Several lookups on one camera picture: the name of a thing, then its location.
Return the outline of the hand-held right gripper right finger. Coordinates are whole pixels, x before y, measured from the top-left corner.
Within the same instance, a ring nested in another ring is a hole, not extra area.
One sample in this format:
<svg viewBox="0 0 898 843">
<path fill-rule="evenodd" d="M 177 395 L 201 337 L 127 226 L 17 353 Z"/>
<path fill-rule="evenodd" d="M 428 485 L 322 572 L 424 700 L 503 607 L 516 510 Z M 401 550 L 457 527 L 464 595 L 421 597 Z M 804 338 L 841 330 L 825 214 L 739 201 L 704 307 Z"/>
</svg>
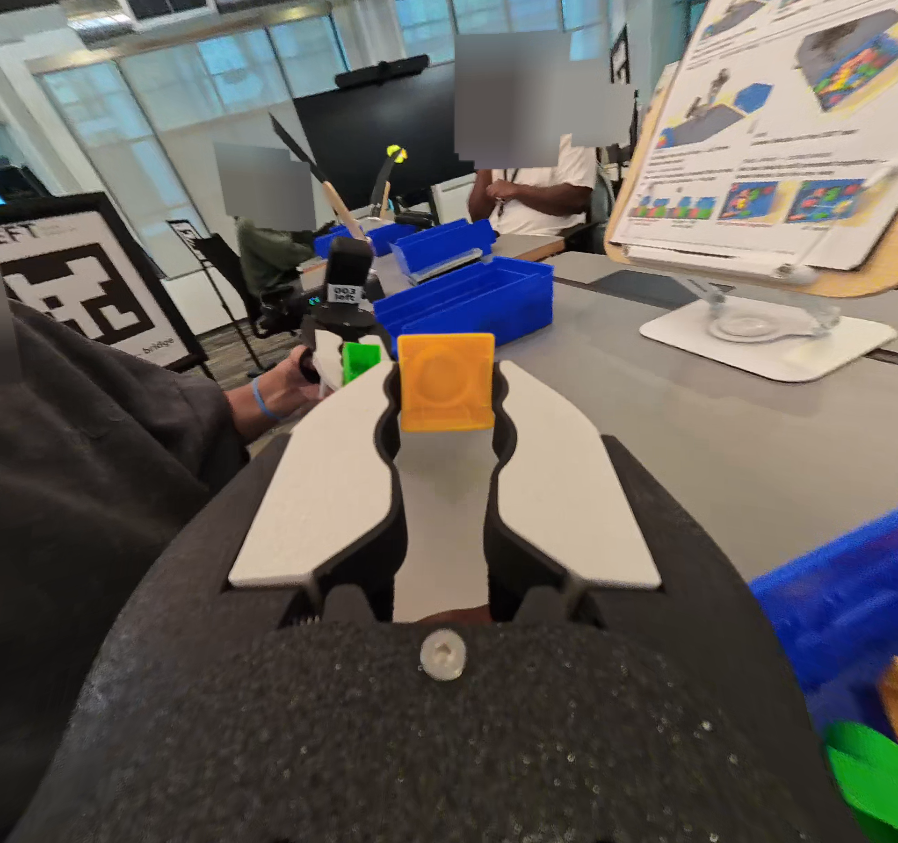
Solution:
<svg viewBox="0 0 898 843">
<path fill-rule="evenodd" d="M 529 594 L 567 614 L 591 591 L 658 592 L 663 580 L 596 426 L 510 360 L 493 374 L 496 465 L 483 526 L 488 608 L 510 622 Z"/>
</svg>

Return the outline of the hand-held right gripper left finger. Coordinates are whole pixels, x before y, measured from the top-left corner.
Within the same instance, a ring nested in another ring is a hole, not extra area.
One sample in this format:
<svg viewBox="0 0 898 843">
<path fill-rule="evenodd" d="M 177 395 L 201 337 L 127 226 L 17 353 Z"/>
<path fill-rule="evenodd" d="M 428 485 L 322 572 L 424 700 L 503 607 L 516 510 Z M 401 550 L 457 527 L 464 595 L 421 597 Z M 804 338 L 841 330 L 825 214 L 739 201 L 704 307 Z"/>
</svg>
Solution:
<svg viewBox="0 0 898 843">
<path fill-rule="evenodd" d="M 395 459 L 399 370 L 378 363 L 331 394 L 287 444 L 228 574 L 238 591 L 298 591 L 314 608 L 342 585 L 393 615 L 408 523 Z"/>
</svg>

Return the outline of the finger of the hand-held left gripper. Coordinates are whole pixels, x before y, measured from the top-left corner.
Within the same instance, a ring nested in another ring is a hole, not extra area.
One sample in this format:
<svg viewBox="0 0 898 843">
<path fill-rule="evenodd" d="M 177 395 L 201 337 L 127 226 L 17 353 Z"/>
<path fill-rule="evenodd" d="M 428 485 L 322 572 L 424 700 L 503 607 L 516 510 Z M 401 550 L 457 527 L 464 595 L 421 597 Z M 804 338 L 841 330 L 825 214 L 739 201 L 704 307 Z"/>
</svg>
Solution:
<svg viewBox="0 0 898 843">
<path fill-rule="evenodd" d="M 319 398 L 326 398 L 344 386 L 343 339 L 334 332 L 314 330 L 312 366 L 318 373 Z"/>
</svg>

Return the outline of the green double toy block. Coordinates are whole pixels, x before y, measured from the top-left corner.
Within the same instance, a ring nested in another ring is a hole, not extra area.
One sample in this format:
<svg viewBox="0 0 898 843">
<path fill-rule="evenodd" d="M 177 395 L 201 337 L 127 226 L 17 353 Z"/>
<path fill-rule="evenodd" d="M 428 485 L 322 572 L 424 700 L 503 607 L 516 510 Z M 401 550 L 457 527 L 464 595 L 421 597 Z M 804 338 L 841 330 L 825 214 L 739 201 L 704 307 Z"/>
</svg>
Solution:
<svg viewBox="0 0 898 843">
<path fill-rule="evenodd" d="M 379 344 L 345 342 L 341 351 L 342 384 L 344 386 L 381 363 L 383 350 Z"/>
</svg>

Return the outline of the yellow toy block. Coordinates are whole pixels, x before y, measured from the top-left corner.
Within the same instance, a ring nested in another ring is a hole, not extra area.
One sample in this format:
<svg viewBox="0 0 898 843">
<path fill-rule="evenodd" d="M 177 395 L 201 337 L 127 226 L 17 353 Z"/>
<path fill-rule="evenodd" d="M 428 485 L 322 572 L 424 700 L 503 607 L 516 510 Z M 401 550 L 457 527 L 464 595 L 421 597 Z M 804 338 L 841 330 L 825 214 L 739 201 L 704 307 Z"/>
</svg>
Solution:
<svg viewBox="0 0 898 843">
<path fill-rule="evenodd" d="M 491 429 L 495 348 L 494 335 L 483 332 L 399 336 L 400 429 L 405 433 Z"/>
</svg>

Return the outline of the pile of colourful toy blocks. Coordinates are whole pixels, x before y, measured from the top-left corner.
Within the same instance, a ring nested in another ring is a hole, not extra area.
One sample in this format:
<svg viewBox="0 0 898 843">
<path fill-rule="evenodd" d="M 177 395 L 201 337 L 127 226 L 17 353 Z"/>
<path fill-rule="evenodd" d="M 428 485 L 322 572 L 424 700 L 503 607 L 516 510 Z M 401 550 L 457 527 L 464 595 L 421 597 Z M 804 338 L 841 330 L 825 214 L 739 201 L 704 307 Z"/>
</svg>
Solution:
<svg viewBox="0 0 898 843">
<path fill-rule="evenodd" d="M 817 693 L 840 793 L 867 841 L 897 840 L 896 646 L 843 670 Z"/>
</svg>

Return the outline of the person's left forearm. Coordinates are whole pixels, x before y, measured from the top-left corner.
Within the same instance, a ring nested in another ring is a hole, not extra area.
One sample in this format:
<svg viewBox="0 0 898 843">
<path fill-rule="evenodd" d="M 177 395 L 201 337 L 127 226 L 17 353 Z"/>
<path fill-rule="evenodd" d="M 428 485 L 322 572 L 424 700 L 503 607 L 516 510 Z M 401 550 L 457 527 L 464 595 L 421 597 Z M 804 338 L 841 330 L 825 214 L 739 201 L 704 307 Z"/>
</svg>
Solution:
<svg viewBox="0 0 898 843">
<path fill-rule="evenodd" d="M 261 391 L 268 407 L 283 417 L 275 410 L 278 406 L 278 396 L 282 393 L 278 379 L 273 371 L 261 376 Z M 253 399 L 251 383 L 252 381 L 225 393 L 234 428 L 243 445 L 252 445 L 264 434 L 280 425 L 270 423 L 260 413 Z"/>
</svg>

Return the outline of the grey desk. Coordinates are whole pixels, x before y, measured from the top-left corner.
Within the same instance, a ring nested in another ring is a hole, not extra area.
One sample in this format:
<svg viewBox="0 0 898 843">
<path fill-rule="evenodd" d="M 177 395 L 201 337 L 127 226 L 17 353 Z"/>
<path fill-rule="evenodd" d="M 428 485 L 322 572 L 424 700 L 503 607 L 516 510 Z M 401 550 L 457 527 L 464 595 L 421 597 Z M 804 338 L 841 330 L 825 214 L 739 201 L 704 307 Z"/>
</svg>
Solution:
<svg viewBox="0 0 898 843">
<path fill-rule="evenodd" d="M 617 437 L 747 580 L 891 512 L 896 344 L 825 378 L 784 384 L 640 335 L 662 314 L 609 295 L 606 257 L 563 253 L 554 321 L 500 350 Z M 409 546 L 394 618 L 487 601 L 482 549 L 491 433 L 403 434 Z"/>
</svg>

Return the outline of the person's left hand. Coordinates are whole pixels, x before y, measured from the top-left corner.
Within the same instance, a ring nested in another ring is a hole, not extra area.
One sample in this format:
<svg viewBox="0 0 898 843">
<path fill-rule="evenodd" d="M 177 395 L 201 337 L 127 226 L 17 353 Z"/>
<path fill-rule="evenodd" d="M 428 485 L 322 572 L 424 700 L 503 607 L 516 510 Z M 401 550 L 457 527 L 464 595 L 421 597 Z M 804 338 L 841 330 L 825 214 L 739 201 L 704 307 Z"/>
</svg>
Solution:
<svg viewBox="0 0 898 843">
<path fill-rule="evenodd" d="M 297 345 L 282 361 L 273 369 L 275 377 L 281 386 L 278 396 L 278 406 L 275 410 L 282 414 L 284 420 L 293 416 L 298 411 L 306 410 L 317 405 L 319 398 L 319 381 L 311 381 L 306 370 L 313 370 L 312 352 L 308 347 Z"/>
</svg>

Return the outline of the clear plastic sheet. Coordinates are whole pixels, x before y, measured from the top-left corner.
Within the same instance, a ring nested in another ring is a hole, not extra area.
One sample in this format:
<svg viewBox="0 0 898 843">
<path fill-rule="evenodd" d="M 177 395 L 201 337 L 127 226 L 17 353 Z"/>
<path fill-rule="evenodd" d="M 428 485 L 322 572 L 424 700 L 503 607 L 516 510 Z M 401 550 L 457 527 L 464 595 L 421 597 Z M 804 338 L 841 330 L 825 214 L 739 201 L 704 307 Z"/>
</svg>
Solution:
<svg viewBox="0 0 898 843">
<path fill-rule="evenodd" d="M 482 249 L 473 248 L 451 259 L 410 273 L 408 276 L 410 285 L 418 286 L 437 277 L 445 276 L 457 269 L 477 264 L 483 260 L 484 256 Z"/>
</svg>

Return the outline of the small black white marker sign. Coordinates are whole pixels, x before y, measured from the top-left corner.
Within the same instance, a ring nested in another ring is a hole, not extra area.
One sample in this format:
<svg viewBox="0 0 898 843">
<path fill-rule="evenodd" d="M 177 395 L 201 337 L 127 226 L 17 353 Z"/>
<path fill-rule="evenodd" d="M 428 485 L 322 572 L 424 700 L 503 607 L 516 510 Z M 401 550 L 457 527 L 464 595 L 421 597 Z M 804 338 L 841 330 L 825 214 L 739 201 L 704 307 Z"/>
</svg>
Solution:
<svg viewBox="0 0 898 843">
<path fill-rule="evenodd" d="M 204 265 L 207 259 L 200 246 L 206 243 L 207 239 L 196 229 L 193 223 L 189 220 L 167 220 L 167 224 L 193 258 L 200 265 Z"/>
</svg>

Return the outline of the brown-edged side table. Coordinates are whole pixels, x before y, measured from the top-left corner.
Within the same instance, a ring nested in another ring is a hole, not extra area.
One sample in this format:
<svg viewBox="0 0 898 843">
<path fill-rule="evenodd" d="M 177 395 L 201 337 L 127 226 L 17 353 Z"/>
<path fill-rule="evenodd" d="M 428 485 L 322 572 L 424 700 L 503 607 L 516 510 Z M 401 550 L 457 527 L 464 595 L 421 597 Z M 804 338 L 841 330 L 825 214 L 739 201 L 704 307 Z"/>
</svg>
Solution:
<svg viewBox="0 0 898 843">
<path fill-rule="evenodd" d="M 505 233 L 491 246 L 491 256 L 541 262 L 563 253 L 565 246 L 565 239 L 559 235 Z"/>
</svg>

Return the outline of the black video bar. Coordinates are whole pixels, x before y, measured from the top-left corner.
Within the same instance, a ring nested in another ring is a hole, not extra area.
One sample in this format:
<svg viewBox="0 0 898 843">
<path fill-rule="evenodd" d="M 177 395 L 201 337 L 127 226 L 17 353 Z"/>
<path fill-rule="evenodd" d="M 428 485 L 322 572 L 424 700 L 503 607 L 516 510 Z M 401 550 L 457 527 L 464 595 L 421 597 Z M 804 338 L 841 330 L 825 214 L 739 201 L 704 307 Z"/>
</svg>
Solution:
<svg viewBox="0 0 898 843">
<path fill-rule="evenodd" d="M 394 61 L 380 61 L 376 65 L 359 68 L 337 74 L 334 85 L 339 91 L 351 91 L 370 86 L 383 86 L 387 83 L 420 75 L 430 66 L 430 58 L 421 54 Z"/>
</svg>

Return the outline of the person's dark sweatshirt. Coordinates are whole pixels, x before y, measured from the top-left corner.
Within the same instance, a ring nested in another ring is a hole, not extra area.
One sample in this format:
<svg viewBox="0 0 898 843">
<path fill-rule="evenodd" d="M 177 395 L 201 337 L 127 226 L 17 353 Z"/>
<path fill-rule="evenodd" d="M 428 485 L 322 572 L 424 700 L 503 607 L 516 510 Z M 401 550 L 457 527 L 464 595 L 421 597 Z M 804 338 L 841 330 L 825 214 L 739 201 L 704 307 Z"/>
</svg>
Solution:
<svg viewBox="0 0 898 843">
<path fill-rule="evenodd" d="M 14 300 L 2 384 L 2 838 L 149 568 L 247 462 L 219 385 Z"/>
</svg>

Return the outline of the round pale disc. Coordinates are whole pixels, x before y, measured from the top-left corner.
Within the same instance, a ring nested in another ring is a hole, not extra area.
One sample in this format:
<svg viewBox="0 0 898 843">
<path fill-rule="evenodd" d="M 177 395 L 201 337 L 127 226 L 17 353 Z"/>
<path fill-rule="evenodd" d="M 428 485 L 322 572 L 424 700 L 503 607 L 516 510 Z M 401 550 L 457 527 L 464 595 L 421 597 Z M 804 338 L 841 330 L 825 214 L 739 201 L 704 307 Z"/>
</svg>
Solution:
<svg viewBox="0 0 898 843">
<path fill-rule="evenodd" d="M 769 315 L 723 312 L 710 319 L 709 333 L 724 342 L 763 344 L 781 338 L 782 328 Z"/>
</svg>

